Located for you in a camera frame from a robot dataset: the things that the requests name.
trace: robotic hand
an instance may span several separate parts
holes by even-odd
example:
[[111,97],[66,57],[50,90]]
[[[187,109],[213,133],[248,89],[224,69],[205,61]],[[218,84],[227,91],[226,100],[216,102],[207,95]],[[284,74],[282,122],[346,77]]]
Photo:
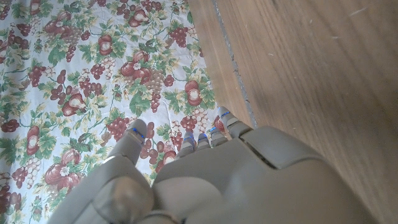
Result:
[[135,168],[146,124],[133,122],[108,158],[49,223],[374,223],[322,156],[275,128],[256,130],[219,108],[232,140],[184,136],[152,187]]

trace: fabric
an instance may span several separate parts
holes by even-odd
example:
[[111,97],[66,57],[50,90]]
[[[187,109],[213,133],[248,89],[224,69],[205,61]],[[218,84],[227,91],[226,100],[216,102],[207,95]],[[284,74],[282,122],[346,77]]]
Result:
[[0,223],[45,223],[129,123],[151,183],[216,102],[187,1],[0,0]]

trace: wooden floor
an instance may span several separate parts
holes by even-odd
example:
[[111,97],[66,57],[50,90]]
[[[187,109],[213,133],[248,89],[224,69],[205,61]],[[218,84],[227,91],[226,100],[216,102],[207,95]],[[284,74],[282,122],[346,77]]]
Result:
[[214,0],[233,60],[213,1],[189,1],[219,104],[250,124],[247,100],[398,223],[398,1]]

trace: robot finger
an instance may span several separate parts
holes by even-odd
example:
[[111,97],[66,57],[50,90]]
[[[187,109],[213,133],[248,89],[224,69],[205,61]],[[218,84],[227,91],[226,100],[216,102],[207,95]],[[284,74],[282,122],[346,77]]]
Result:
[[218,115],[220,116],[225,129],[228,130],[232,138],[239,138],[242,134],[252,130],[252,128],[238,120],[224,106],[218,108]]
[[136,119],[127,127],[127,130],[131,130],[138,140],[141,140],[141,144],[144,145],[145,136],[147,135],[147,125],[143,120]]
[[178,152],[175,159],[180,159],[188,154],[191,154],[195,151],[195,142],[193,139],[193,134],[190,131],[187,131],[184,135],[184,140],[181,145],[181,150]]
[[129,125],[122,138],[116,143],[115,147],[108,154],[108,158],[113,156],[126,156],[135,165],[141,149],[144,145],[147,133],[147,125],[143,120],[136,119]]
[[228,139],[216,127],[211,129],[210,134],[211,144],[213,147],[219,146],[220,144],[226,143],[228,141]]
[[207,138],[206,134],[199,134],[197,151],[210,148],[209,139]]

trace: blue fingertip marking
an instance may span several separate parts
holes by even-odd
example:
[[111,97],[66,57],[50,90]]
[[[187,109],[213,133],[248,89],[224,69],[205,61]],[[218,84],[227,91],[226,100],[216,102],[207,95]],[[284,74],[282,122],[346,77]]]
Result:
[[142,138],[145,138],[141,133],[139,133],[139,132],[137,131],[137,128],[133,128],[132,130],[133,130],[135,133],[139,134]]
[[225,116],[225,115],[227,115],[227,114],[229,114],[229,112],[225,112],[225,114],[221,115],[221,117],[223,117],[223,116]]

